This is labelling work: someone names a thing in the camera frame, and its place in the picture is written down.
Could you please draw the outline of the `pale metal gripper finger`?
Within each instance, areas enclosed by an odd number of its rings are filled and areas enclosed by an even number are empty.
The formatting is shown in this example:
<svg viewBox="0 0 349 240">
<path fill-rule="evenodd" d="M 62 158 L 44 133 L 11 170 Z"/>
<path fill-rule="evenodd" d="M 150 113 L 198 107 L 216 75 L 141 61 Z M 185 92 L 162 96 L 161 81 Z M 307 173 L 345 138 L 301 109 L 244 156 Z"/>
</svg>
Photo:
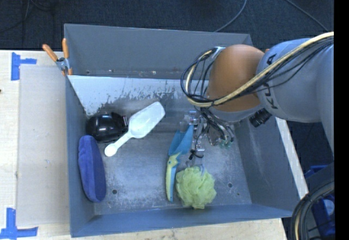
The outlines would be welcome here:
<svg viewBox="0 0 349 240">
<path fill-rule="evenodd" d="M 205 148 L 202 145 L 201 138 L 196 143 L 196 165 L 199 167 L 201 172 L 204 172 L 204 153 Z"/>
<path fill-rule="evenodd" d="M 198 137 L 198 134 L 199 134 L 199 130 L 198 130 L 198 127 L 195 127 L 194 128 L 194 131 L 193 131 L 193 137 L 192 137 L 192 145 L 191 145 L 191 155 L 192 156 L 195 156 L 196 155 L 196 150 L 197 150 L 197 137 Z"/>
</svg>

